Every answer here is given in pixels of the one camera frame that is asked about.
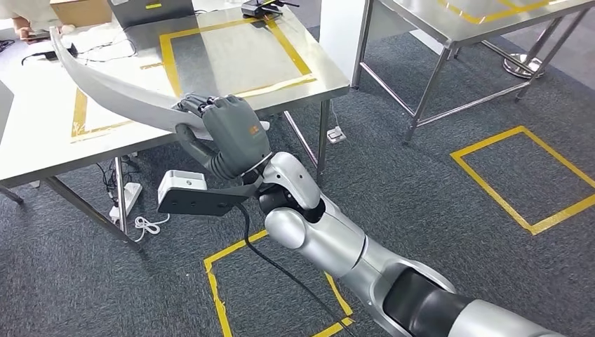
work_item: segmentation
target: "black cable cord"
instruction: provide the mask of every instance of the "black cable cord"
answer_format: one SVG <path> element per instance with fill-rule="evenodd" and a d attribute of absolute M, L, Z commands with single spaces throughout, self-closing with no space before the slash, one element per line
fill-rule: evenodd
<path fill-rule="evenodd" d="M 25 65 L 25 61 L 26 61 L 28 58 L 32 58 L 32 57 L 34 57 L 34 56 L 42 56 L 43 54 L 44 54 L 44 53 L 35 53 L 35 54 L 31 54 L 31 55 L 25 56 L 25 57 L 23 57 L 23 58 L 22 58 L 22 60 L 20 61 L 20 65 Z"/>
<path fill-rule="evenodd" d="M 15 40 L 0 40 L 0 53 L 15 44 Z"/>
<path fill-rule="evenodd" d="M 127 162 L 127 161 L 122 161 L 122 163 L 128 164 L 129 166 L 132 166 L 132 167 L 136 166 L 135 163 L 131 164 L 131 162 Z M 105 186 L 105 191 L 107 192 L 110 199 L 114 203 L 114 206 L 117 207 L 119 205 L 117 193 L 112 193 L 112 191 L 115 191 L 118 188 L 118 183 L 117 183 L 117 178 L 116 178 L 116 169 L 114 167 L 114 161 L 112 160 L 109 163 L 109 167 L 107 170 L 103 169 L 103 167 L 101 167 L 101 165 L 99 165 L 98 163 L 95 163 L 95 165 L 97 165 L 97 167 L 101 170 L 102 181 L 103 181 L 103 185 Z M 122 182 L 124 183 L 124 185 L 127 183 L 133 182 L 134 180 L 133 180 L 132 174 L 139 173 L 139 172 L 140 171 L 138 171 L 138 170 L 122 172 Z"/>
<path fill-rule="evenodd" d="M 246 207 L 244 207 L 242 204 L 236 204 L 235 207 L 237 209 L 239 209 L 240 212 L 242 212 L 244 220 L 246 222 L 246 227 L 245 227 L 244 234 L 243 234 L 243 240 L 246 243 L 246 246 L 248 246 L 248 248 L 250 248 L 254 253 L 256 253 L 256 255 L 258 255 L 261 259 L 270 263 L 273 267 L 277 268 L 282 273 L 284 273 L 285 276 L 289 277 L 292 281 L 294 281 L 298 286 L 302 287 L 302 289 L 304 289 L 314 300 L 316 300 L 316 302 L 318 302 L 318 304 L 324 309 L 324 311 L 326 311 L 333 319 L 336 319 L 337 322 L 339 324 L 341 324 L 341 327 L 351 337 L 355 337 L 355 335 L 353 334 L 351 329 L 347 328 L 347 326 L 345 324 L 343 324 L 341 318 L 339 316 L 337 316 L 326 304 L 324 304 L 324 302 L 312 290 L 310 290 L 305 284 L 303 284 L 299 279 L 297 279 L 297 277 L 293 276 L 293 274 L 288 272 L 285 268 L 281 267 L 276 262 L 274 262 L 270 258 L 266 257 L 265 254 L 260 253 L 260 251 L 258 251 L 258 249 L 256 249 L 250 243 L 250 241 L 248 240 L 248 236 L 250 235 L 250 214 L 248 214 Z"/>
<path fill-rule="evenodd" d="M 102 48 L 106 48 L 106 47 L 110 47 L 110 46 L 115 46 L 115 45 L 120 44 L 120 43 L 125 42 L 125 41 L 128 42 L 130 44 L 131 48 L 132 48 L 132 53 L 130 55 L 118 56 L 118 57 L 115 57 L 115 58 L 108 58 L 108 59 L 105 59 L 105 60 L 94 60 L 94 59 L 91 59 L 91 58 L 82 58 L 82 57 L 80 57 L 80 55 L 83 55 L 85 53 L 89 53 L 89 52 L 95 51 L 95 50 L 100 50 Z M 92 47 L 92 48 L 90 48 L 90 49 L 88 49 L 86 51 L 80 52 L 78 59 L 85 60 L 86 62 L 104 63 L 104 62 L 109 62 L 109 61 L 113 61 L 113 60 L 120 60 L 122 58 L 132 58 L 133 56 L 136 56 L 137 54 L 138 54 L 138 49 L 136 48 L 136 45 L 134 44 L 134 42 L 132 42 L 130 39 L 124 39 L 124 40 L 121 40 L 121 41 L 118 41 L 118 42 L 112 41 L 112 42 L 108 42 L 106 44 L 100 44 L 99 46 L 94 46 L 94 47 Z"/>

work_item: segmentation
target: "curved metal blade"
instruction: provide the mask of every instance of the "curved metal blade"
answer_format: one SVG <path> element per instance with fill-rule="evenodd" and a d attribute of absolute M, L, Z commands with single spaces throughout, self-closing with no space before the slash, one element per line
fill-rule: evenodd
<path fill-rule="evenodd" d="M 138 123 L 170 132 L 175 132 L 178 124 L 187 124 L 197 138 L 212 139 L 200 117 L 171 109 L 178 102 L 177 98 L 148 91 L 86 67 L 62 45 L 55 27 L 50 28 L 50 36 L 56 55 L 68 75 L 97 104 Z"/>

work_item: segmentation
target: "power strip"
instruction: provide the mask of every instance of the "power strip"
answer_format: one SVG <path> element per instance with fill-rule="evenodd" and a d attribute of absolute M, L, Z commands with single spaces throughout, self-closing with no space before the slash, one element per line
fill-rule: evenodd
<path fill-rule="evenodd" d="M 131 209 L 134 207 L 138 195 L 142 191 L 142 186 L 139 183 L 127 183 L 124 186 L 124 201 L 126 203 L 126 216 L 130 214 Z M 120 212 L 118 207 L 113 206 L 112 210 L 109 211 L 109 217 L 112 218 L 112 222 L 120 220 Z"/>

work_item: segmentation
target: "wire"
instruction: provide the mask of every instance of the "wire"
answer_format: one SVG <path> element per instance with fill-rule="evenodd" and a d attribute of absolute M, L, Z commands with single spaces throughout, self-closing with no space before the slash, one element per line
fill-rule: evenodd
<path fill-rule="evenodd" d="M 246 207 L 244 207 L 242 204 L 236 204 L 235 207 L 237 207 L 237 209 L 239 209 L 240 212 L 242 212 L 244 220 L 246 222 L 246 226 L 245 226 L 244 233 L 243 233 L 243 240 L 246 243 L 246 246 L 248 246 L 248 248 L 252 249 L 252 251 L 254 253 L 256 253 L 256 255 L 258 255 L 261 259 L 270 263 L 273 267 L 277 268 L 282 273 L 284 273 L 285 276 L 289 277 L 292 281 L 294 281 L 298 286 L 302 287 L 302 289 L 304 289 L 314 300 L 316 300 L 316 302 L 318 302 L 318 304 L 324 309 L 324 311 L 326 311 L 333 319 L 337 320 L 337 322 L 341 325 L 341 327 L 351 337 L 355 337 L 355 335 L 353 334 L 351 329 L 348 329 L 347 326 L 345 324 L 343 324 L 341 317 L 337 316 L 326 304 L 324 304 L 324 302 L 318 296 L 316 296 L 316 294 L 312 290 L 310 290 L 305 284 L 303 284 L 299 279 L 297 279 L 297 277 L 293 276 L 293 274 L 288 272 L 285 268 L 281 267 L 279 264 L 277 264 L 270 258 L 266 257 L 265 254 L 258 251 L 258 249 L 256 249 L 256 247 L 254 247 L 250 243 L 250 240 L 248 239 L 248 236 L 250 234 L 250 214 L 248 214 Z"/>
<path fill-rule="evenodd" d="M 138 239 L 134 240 L 134 242 L 139 242 L 140 240 L 142 240 L 142 238 L 145 237 L 146 232 L 149 232 L 153 235 L 159 234 L 161 228 L 158 225 L 167 223 L 170 217 L 170 214 L 168 214 L 168 217 L 165 220 L 157 221 L 156 223 L 151 223 L 142 216 L 137 216 L 136 219 L 134 219 L 134 227 L 142 229 L 142 233 L 140 234 L 140 237 Z"/>
<path fill-rule="evenodd" d="M 138 166 L 131 162 L 130 160 L 122 160 L 122 163 L 132 166 L 136 169 L 136 171 L 124 171 L 122 172 L 122 182 L 125 184 L 133 182 L 133 173 L 139 173 Z M 117 193 L 113 193 L 118 188 L 117 178 L 116 178 L 116 168 L 114 167 L 114 160 L 109 163 L 107 169 L 103 169 L 101 165 L 95 163 L 97 167 L 101 170 L 102 174 L 102 182 L 105 186 L 105 192 L 109 195 L 109 198 L 114 203 L 115 207 L 118 207 L 118 198 L 115 196 Z"/>
<path fill-rule="evenodd" d="M 330 101 L 330 110 L 335 115 L 335 121 L 337 122 L 337 126 L 340 127 L 340 125 L 339 125 L 339 117 L 337 117 L 337 112 L 335 112 L 335 107 L 333 107 L 333 101 L 332 100 Z"/>
<path fill-rule="evenodd" d="M 106 47 L 115 46 L 115 45 L 120 44 L 122 42 L 128 42 L 130 44 L 130 46 L 132 48 L 132 53 L 130 55 L 118 56 L 118 57 L 115 57 L 115 58 L 108 58 L 108 59 L 105 59 L 105 60 L 95 60 L 95 59 L 92 59 L 92 58 L 81 58 L 81 57 L 78 57 L 78 59 L 85 60 L 86 62 L 104 63 L 104 62 L 109 62 L 109 61 L 113 61 L 113 60 L 120 60 L 122 58 L 132 58 L 133 56 L 136 56 L 138 54 L 138 49 L 136 48 L 136 45 L 130 39 L 124 39 L 124 40 L 121 40 L 121 41 L 118 41 L 118 42 L 114 42 L 115 39 L 116 38 L 114 38 L 114 40 L 112 42 L 108 42 L 106 44 L 100 44 L 98 46 L 94 46 L 94 47 L 92 47 L 90 49 L 87 49 L 86 51 L 80 52 L 79 55 L 83 55 L 83 54 L 89 53 L 91 51 L 97 51 L 97 50 L 100 50 L 100 49 L 103 49 L 103 48 L 106 48 Z"/>
<path fill-rule="evenodd" d="M 40 56 L 40 55 L 43 55 L 43 53 L 35 53 L 35 54 L 31 54 L 31 55 L 29 55 L 29 56 L 25 56 L 25 57 L 23 57 L 23 58 L 22 58 L 22 60 L 20 61 L 20 65 L 25 65 L 25 61 L 26 61 L 28 58 L 32 58 L 33 56 Z"/>
<path fill-rule="evenodd" d="M 15 44 L 15 40 L 0 40 L 0 53 Z"/>

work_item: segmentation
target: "cardboard box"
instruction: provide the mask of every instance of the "cardboard box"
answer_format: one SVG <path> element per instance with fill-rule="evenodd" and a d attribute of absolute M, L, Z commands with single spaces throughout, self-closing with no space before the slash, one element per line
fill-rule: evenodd
<path fill-rule="evenodd" d="M 84 27 L 112 21 L 107 0 L 50 0 L 50 6 L 64 25 Z"/>

